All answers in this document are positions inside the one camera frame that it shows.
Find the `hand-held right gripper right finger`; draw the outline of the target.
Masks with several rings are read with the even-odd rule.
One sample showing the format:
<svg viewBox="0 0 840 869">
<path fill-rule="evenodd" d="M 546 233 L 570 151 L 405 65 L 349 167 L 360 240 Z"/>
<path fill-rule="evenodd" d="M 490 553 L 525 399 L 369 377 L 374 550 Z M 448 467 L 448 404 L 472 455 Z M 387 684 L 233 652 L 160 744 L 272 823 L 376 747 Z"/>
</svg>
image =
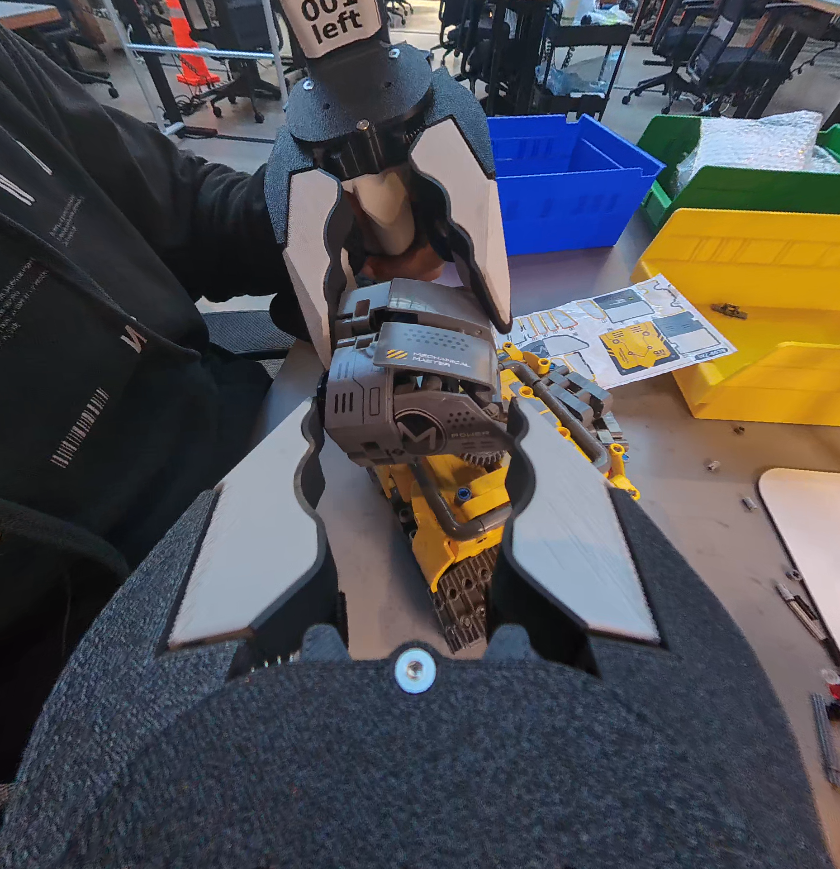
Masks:
<svg viewBox="0 0 840 869">
<path fill-rule="evenodd" d="M 607 479 L 527 398 L 512 400 L 505 487 L 511 513 L 491 583 L 491 630 L 524 628 L 534 648 L 591 637 L 662 637 Z"/>
</svg>

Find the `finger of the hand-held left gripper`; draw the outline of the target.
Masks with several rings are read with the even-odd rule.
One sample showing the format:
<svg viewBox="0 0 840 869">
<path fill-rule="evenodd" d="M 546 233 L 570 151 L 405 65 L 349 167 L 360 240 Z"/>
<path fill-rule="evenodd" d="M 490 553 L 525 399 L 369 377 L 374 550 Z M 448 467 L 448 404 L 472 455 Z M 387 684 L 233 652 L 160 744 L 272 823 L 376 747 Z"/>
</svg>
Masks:
<svg viewBox="0 0 840 869">
<path fill-rule="evenodd" d="M 495 329 L 509 332 L 511 282 L 496 180 L 486 176 L 452 118 L 426 128 L 414 141 L 409 161 L 443 201 L 436 220 L 463 286 Z"/>
<path fill-rule="evenodd" d="M 332 363 L 334 323 L 349 283 L 342 252 L 355 219 L 340 181 L 329 173 L 316 168 L 291 177 L 284 259 L 324 368 Z"/>
</svg>

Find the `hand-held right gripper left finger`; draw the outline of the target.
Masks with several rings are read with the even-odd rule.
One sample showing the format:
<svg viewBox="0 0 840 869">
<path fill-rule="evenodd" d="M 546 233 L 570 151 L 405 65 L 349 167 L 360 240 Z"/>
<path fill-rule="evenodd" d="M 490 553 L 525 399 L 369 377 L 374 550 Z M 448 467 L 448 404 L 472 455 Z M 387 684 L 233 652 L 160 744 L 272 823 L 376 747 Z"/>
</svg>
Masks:
<svg viewBox="0 0 840 869">
<path fill-rule="evenodd" d="M 337 568 L 317 514 L 323 441 L 308 398 L 219 483 L 171 650 L 246 640 L 256 653 L 294 653 L 311 626 L 336 624 Z"/>
</svg>

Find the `yellow grey brick robot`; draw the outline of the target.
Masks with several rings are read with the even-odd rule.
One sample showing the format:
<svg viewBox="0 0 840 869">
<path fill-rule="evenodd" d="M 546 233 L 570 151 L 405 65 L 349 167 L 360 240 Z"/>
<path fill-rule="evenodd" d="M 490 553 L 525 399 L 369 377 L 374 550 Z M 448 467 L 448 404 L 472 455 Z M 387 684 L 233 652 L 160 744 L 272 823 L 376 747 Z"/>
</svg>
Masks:
<svg viewBox="0 0 840 869">
<path fill-rule="evenodd" d="M 343 291 L 318 401 L 328 435 L 366 468 L 410 539 L 448 649 L 486 636 L 504 525 L 509 404 L 524 398 L 608 482 L 637 501 L 612 397 L 560 310 L 531 315 L 517 342 L 462 288 L 396 278 Z"/>
</svg>

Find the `person's left forearm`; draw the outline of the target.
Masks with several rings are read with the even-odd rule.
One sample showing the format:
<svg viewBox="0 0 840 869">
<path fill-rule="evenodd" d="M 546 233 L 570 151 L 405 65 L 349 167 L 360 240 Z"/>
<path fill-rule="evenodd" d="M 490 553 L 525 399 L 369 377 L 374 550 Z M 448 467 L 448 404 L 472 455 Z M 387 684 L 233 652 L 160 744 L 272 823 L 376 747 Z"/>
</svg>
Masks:
<svg viewBox="0 0 840 869">
<path fill-rule="evenodd" d="M 308 341 L 267 210 L 265 166 L 251 175 L 208 162 L 131 115 L 106 113 L 139 167 L 131 192 L 115 200 L 192 300 L 273 296 L 275 326 Z"/>
</svg>

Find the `blue plastic bin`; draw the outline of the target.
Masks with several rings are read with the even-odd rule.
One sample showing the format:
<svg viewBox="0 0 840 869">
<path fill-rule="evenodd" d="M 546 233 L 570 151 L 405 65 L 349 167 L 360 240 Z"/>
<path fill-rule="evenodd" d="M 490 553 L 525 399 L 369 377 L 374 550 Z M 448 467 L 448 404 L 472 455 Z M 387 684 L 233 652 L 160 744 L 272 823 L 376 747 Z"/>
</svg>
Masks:
<svg viewBox="0 0 840 869">
<path fill-rule="evenodd" d="M 615 245 L 664 163 L 583 115 L 489 119 L 506 251 Z"/>
</svg>

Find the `orange traffic cone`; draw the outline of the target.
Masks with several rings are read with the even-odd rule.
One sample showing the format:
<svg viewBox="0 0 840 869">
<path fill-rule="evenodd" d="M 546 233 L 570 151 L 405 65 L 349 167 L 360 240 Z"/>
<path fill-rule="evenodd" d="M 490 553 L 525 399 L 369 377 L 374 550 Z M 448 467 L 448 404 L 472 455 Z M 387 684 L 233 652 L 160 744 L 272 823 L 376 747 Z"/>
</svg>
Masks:
<svg viewBox="0 0 840 869">
<path fill-rule="evenodd" d="M 165 1 L 170 17 L 170 26 L 175 46 L 181 49 L 198 49 L 190 34 L 190 25 L 179 1 Z M 178 55 L 179 73 L 176 81 L 190 88 L 208 89 L 220 83 L 220 77 L 212 73 L 204 58 L 192 53 Z"/>
</svg>

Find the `sticker sheet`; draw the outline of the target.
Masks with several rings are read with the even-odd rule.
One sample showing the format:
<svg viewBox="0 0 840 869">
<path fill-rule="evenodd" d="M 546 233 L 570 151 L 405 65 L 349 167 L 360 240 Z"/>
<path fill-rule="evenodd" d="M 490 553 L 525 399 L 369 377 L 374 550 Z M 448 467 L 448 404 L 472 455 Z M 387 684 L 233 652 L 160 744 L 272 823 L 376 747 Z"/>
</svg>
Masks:
<svg viewBox="0 0 840 869">
<path fill-rule="evenodd" d="M 506 343 L 606 390 L 737 352 L 663 275 L 516 316 Z"/>
</svg>

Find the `grey brick axle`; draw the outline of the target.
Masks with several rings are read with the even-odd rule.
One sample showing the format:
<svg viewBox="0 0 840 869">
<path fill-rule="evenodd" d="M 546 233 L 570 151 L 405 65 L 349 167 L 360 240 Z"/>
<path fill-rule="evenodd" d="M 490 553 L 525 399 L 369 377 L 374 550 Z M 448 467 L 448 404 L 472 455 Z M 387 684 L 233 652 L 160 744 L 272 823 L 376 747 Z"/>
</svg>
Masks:
<svg viewBox="0 0 840 869">
<path fill-rule="evenodd" d="M 821 644 L 826 644 L 827 634 L 820 619 L 801 596 L 794 594 L 783 583 L 776 583 L 776 590 L 789 610 L 795 615 L 806 630 Z"/>
</svg>

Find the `white book stand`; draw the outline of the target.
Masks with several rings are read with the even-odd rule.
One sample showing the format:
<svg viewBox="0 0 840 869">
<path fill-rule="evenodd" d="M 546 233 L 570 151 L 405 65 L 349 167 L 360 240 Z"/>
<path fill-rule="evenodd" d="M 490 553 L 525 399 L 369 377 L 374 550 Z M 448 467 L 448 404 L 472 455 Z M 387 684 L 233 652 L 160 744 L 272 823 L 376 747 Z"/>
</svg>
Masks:
<svg viewBox="0 0 840 869">
<path fill-rule="evenodd" d="M 758 491 L 840 660 L 840 473 L 772 468 Z"/>
</svg>

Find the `bubble wrap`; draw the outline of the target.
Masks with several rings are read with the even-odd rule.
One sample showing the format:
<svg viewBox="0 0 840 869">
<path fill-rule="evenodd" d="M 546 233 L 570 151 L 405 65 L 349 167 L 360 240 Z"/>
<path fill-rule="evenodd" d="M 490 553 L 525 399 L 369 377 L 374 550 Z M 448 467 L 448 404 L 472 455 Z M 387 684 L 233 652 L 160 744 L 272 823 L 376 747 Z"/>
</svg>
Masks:
<svg viewBox="0 0 840 869">
<path fill-rule="evenodd" d="M 816 144 L 821 124 L 821 114 L 807 110 L 756 120 L 703 118 L 696 146 L 677 168 L 675 192 L 705 167 L 838 174 L 840 163 Z"/>
</svg>

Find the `black mesh office chair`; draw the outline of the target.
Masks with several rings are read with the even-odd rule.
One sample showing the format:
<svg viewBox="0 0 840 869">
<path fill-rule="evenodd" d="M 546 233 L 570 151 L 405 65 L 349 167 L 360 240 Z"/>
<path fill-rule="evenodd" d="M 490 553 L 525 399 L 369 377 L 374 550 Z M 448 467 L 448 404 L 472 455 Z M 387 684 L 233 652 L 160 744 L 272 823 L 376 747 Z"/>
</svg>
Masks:
<svg viewBox="0 0 840 869">
<path fill-rule="evenodd" d="M 653 54 L 670 66 L 663 76 L 640 81 L 622 97 L 627 105 L 635 96 L 661 86 L 667 96 L 662 113 L 668 114 L 684 95 L 695 97 L 698 108 L 719 115 L 724 100 L 737 103 L 745 96 L 779 86 L 791 64 L 764 48 L 767 36 L 747 46 L 733 41 L 743 21 L 761 15 L 769 2 L 665 2 L 651 46 Z"/>
</svg>

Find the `yellow plastic bin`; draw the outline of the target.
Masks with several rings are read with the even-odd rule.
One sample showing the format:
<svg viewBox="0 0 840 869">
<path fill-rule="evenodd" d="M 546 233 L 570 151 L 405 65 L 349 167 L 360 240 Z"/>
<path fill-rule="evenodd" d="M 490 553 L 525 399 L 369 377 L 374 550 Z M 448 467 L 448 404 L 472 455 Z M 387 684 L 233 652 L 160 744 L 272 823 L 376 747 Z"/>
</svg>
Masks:
<svg viewBox="0 0 840 869">
<path fill-rule="evenodd" d="M 631 280 L 657 275 L 737 349 L 674 372 L 695 418 L 840 427 L 840 215 L 679 209 Z"/>
</svg>

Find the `pile of small brick pieces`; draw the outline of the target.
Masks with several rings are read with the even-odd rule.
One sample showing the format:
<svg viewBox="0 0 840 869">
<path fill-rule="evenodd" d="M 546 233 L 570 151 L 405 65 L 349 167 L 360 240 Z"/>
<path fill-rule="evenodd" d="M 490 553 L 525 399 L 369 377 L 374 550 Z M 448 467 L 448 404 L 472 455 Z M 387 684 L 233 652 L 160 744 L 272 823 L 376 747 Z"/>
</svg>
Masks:
<svg viewBox="0 0 840 869">
<path fill-rule="evenodd" d="M 819 673 L 826 690 L 810 696 L 817 745 L 826 779 L 840 790 L 840 673 L 832 668 Z"/>
</svg>

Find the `white metal frame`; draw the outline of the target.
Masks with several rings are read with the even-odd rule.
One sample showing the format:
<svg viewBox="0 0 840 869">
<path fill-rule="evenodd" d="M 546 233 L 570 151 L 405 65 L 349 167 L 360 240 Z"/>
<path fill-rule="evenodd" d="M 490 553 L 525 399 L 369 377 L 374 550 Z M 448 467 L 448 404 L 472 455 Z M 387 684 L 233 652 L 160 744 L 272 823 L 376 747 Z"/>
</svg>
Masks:
<svg viewBox="0 0 840 869">
<path fill-rule="evenodd" d="M 224 107 L 247 106 L 255 124 L 265 125 L 266 101 L 278 116 L 287 106 L 283 49 L 289 47 L 281 27 L 281 8 L 273 2 L 180 2 L 198 49 L 175 46 L 165 2 L 102 2 L 119 45 L 143 92 L 154 127 L 179 139 L 220 139 L 271 145 L 274 136 L 222 132 L 192 115 L 209 110 L 222 118 Z M 208 89 L 176 81 L 178 55 L 202 56 L 220 83 Z"/>
</svg>

